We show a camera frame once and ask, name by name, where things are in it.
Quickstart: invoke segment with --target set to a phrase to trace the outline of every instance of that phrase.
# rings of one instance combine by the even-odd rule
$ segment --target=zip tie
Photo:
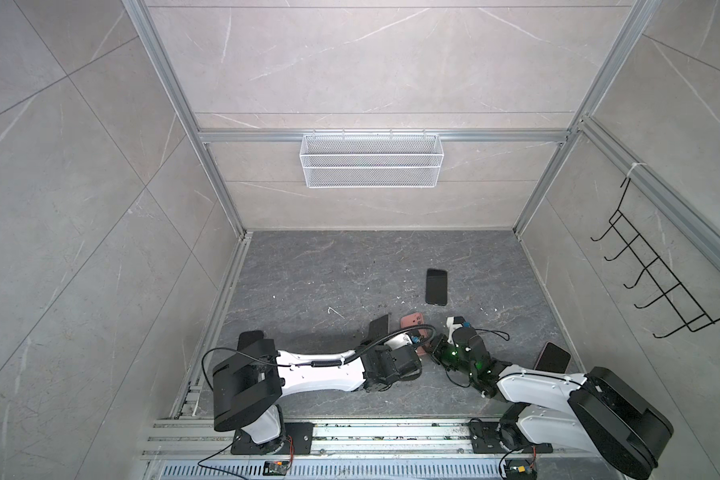
[[[627,178],[629,178],[630,174],[632,173],[632,170],[634,170],[635,167],[638,166],[638,165],[645,165],[645,166],[647,166],[648,164],[642,164],[642,163],[640,163],[640,162],[632,162],[632,166],[630,167],[630,171],[626,172]]]

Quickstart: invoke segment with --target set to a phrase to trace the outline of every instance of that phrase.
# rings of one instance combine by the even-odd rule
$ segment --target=phone screen
[[[430,305],[448,304],[448,272],[436,268],[427,269],[424,301]]]
[[[536,361],[535,370],[550,373],[565,373],[570,361],[570,353],[559,348],[552,342],[547,342],[544,350],[541,351],[539,359]]]

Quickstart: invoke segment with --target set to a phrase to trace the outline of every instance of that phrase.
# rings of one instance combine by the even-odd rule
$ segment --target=aluminum frame
[[[170,65],[168,55],[165,52],[163,43],[160,41],[160,37],[157,34],[155,25],[152,23],[152,18],[144,2],[142,2],[142,0],[123,0],[123,5],[125,6],[125,10],[128,11],[136,33],[139,34],[139,38],[141,38],[144,44],[146,54],[149,55],[152,65],[155,67],[157,77],[160,79],[160,82],[168,94],[168,99],[173,105],[173,110],[176,112],[176,116],[184,127],[190,143],[192,143],[192,148],[195,150],[198,158],[200,158],[200,163],[208,176],[208,180],[211,182],[213,191],[216,192],[216,196],[219,197],[219,201],[221,202],[227,219],[230,221],[230,225],[237,236],[242,238],[246,230],[232,202],[230,192],[224,185],[224,180],[219,172],[219,168],[216,166],[216,162],[198,135],[200,129],[197,126],[195,116],[181,89],[176,73]]]
[[[586,137],[619,170],[629,173],[635,186],[720,271],[720,231],[597,120],[585,117],[581,125]]]
[[[226,274],[222,278],[221,287],[219,292],[216,294],[216,299],[213,304],[213,312],[209,321],[205,324],[200,334],[200,341],[195,347],[195,351],[192,353],[192,359],[190,360],[190,369],[187,370],[182,381],[182,391],[176,397],[171,409],[170,416],[172,418],[179,418],[181,416],[191,416],[196,408],[197,399],[200,396],[200,390],[202,389],[202,382],[205,380],[202,378],[202,366],[200,360],[202,355],[216,346],[216,341],[219,339],[221,333],[221,327],[226,317],[227,309],[230,306],[232,294],[235,292],[237,281],[240,278],[240,271],[242,270],[242,264],[246,259],[248,253],[248,247],[251,243],[251,233],[246,233],[244,237],[235,246],[235,250],[230,257],[230,262],[227,264]]]
[[[552,185],[552,182],[557,177],[560,168],[563,167],[563,164],[573,149],[573,144],[576,143],[576,140],[581,134],[579,124],[584,120],[584,117],[591,116],[592,113],[595,112],[661,2],[662,0],[637,0],[633,5],[618,36],[616,36],[614,46],[611,47],[603,66],[600,67],[600,71],[597,72],[597,76],[590,90],[586,92],[584,101],[581,102],[581,106],[579,106],[576,111],[574,120],[569,127],[570,136],[568,137],[566,145],[561,145],[560,148],[555,151],[512,228],[518,237],[522,236],[530,219],[536,213],[539,205],[541,205],[542,199],[547,195],[547,191]]]
[[[300,142],[308,134],[436,134],[442,141],[557,141],[565,142],[568,130],[562,128],[261,128],[259,130],[200,130],[201,141],[224,143],[236,141]]]
[[[470,418],[300,418],[315,424],[312,449],[300,458],[500,458],[503,453],[472,453]],[[498,422],[499,418],[485,418]],[[200,460],[227,447],[235,432],[216,432],[211,418],[157,420],[139,440],[142,460]],[[549,457],[596,457],[556,447]],[[518,454],[526,458],[528,454]],[[288,455],[231,456],[216,459],[287,459]]]

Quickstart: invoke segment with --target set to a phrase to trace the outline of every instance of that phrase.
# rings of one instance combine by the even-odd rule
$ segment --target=mounting plate
[[[501,446],[498,432],[498,422],[470,422],[468,424],[469,431],[472,434],[472,451],[474,453],[506,453],[504,447]],[[522,453],[533,453],[534,448],[527,447],[521,451]],[[552,453],[552,445],[542,443],[536,446],[536,453]]]
[[[285,423],[285,437],[293,438],[293,455],[309,455],[312,450],[312,431],[315,428],[314,423],[294,422]],[[268,452],[265,448],[253,443],[251,436],[243,430],[239,430],[235,434],[235,440],[232,442],[230,453],[232,455],[267,455],[275,453],[288,453],[290,445],[286,440],[280,448],[274,452]]]

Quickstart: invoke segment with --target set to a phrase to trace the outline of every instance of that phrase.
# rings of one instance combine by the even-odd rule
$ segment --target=wire basket
[[[443,145],[423,132],[307,134],[299,157],[309,188],[434,187]]]

